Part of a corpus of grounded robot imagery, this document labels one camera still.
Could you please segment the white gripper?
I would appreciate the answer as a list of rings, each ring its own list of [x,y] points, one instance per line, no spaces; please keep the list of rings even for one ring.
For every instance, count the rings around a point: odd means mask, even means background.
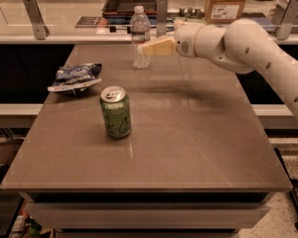
[[[199,58],[201,56],[199,47],[202,43],[201,30],[203,26],[203,24],[188,24],[185,21],[175,20],[175,41],[171,38],[152,40],[139,45],[137,53],[142,56],[152,57],[169,56],[177,51],[183,57]]]

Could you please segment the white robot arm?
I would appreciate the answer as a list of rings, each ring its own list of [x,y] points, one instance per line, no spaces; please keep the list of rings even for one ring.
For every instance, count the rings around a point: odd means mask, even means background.
[[[177,22],[173,37],[161,36],[138,46],[143,56],[201,58],[226,70],[257,71],[298,121],[298,60],[282,51],[256,22],[240,19],[221,28]]]

